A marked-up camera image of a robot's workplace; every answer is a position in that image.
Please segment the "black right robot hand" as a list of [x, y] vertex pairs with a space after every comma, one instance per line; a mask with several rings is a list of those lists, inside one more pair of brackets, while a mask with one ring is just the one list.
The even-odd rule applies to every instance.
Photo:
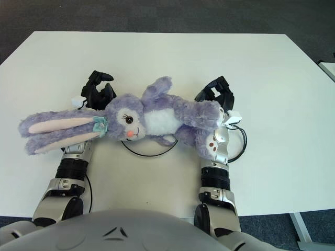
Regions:
[[224, 112], [233, 109], [235, 97], [223, 76], [207, 84], [195, 97], [195, 101], [217, 101]]

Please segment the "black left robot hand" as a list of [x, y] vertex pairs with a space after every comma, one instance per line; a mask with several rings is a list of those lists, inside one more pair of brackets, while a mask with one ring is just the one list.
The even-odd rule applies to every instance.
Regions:
[[[87, 108], [94, 110], [104, 110], [106, 106], [117, 97], [110, 82], [114, 78], [103, 72], [93, 71], [88, 78], [86, 85], [83, 86], [81, 96], [84, 97]], [[102, 90], [98, 90], [97, 86], [101, 82], [107, 82]]]

